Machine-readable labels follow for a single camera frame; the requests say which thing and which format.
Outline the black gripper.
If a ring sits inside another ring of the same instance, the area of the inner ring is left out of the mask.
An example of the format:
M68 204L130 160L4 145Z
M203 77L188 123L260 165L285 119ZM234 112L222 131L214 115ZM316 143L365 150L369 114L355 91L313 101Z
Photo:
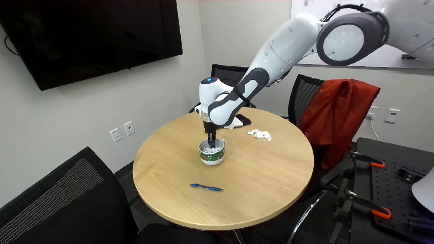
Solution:
M214 143L218 126L211 122L205 122L203 127L205 133L207 134L207 142Z

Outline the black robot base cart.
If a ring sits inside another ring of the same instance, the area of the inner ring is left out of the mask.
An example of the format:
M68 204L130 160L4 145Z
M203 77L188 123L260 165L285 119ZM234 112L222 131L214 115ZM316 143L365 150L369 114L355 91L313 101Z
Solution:
M385 162L382 168L354 162L354 192L390 210L389 219L354 203L348 244L434 244L432 214L411 192L415 181L434 166L431 152L359 138L357 152Z

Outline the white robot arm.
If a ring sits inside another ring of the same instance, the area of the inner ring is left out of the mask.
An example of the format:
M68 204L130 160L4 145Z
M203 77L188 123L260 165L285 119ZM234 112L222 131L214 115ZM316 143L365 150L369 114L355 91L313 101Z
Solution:
M331 66L348 66L389 44L430 65L432 42L432 0L380 0L374 9L339 4L323 17L300 12L270 35L233 86L217 77L199 82L198 114L207 141L215 141L218 128L237 124L243 105L312 53Z

